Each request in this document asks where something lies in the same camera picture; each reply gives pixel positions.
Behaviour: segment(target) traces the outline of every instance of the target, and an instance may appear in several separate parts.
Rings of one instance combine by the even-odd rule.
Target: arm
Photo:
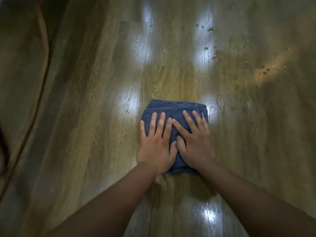
[[[183,115],[192,134],[173,120],[186,140],[185,144],[183,138],[177,139],[181,156],[217,189],[250,236],[315,235],[315,219],[218,164],[205,119],[193,112],[196,126],[185,111]]]
[[[51,231],[47,237],[123,236],[141,197],[154,179],[174,163],[176,142],[169,151],[172,120],[163,133],[165,114],[161,113],[156,130],[157,114],[153,113],[148,137],[141,122],[141,146],[137,166],[127,175],[92,199]]]

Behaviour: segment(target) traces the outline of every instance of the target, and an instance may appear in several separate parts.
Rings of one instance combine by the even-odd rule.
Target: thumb
[[[170,154],[169,154],[169,160],[170,162],[173,164],[176,160],[176,156],[177,156],[177,153],[178,153],[178,149],[177,149],[177,146],[176,146],[176,141],[174,141],[171,146],[170,146]]]
[[[177,148],[178,148],[181,156],[184,156],[186,154],[186,147],[185,147],[184,139],[179,135],[177,136]]]

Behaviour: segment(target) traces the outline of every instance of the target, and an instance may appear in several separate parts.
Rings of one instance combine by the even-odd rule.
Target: cloth fold
[[[192,115],[192,111],[196,111],[200,117],[205,117],[205,120],[208,122],[208,114],[206,105],[194,103],[194,102],[185,102],[185,101],[167,101],[167,100],[157,100],[152,99],[146,109],[143,112],[142,120],[145,122],[145,132],[148,136],[149,125],[152,113],[156,112],[157,121],[156,126],[158,125],[159,117],[161,112],[166,113],[166,120],[171,117],[172,119],[176,119],[189,133],[192,133],[188,124],[186,123],[182,111],[186,110],[188,114],[191,116],[192,120],[195,122],[195,118]],[[177,136],[180,133],[176,130],[174,126],[172,126],[171,136],[169,147],[171,144],[177,139]],[[166,174],[176,174],[176,173],[189,173],[198,175],[198,171],[189,167],[182,159],[180,153],[177,153],[176,160],[173,166],[166,172]]]

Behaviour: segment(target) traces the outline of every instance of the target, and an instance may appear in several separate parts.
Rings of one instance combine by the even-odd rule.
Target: floor
[[[52,58],[0,203],[1,236],[49,231],[132,169],[152,98],[206,104],[216,158],[316,217],[316,0],[41,1]],[[24,2],[0,6],[0,125],[10,149],[43,58]],[[125,236],[247,234],[215,190],[180,174],[156,180]]]

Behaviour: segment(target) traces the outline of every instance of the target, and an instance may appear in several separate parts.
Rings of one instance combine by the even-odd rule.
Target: person's right arm
[[[182,158],[216,188],[249,236],[316,236],[314,218],[217,163],[205,119],[194,111],[196,126],[186,111],[183,115],[192,134],[173,120],[185,139],[177,137]]]

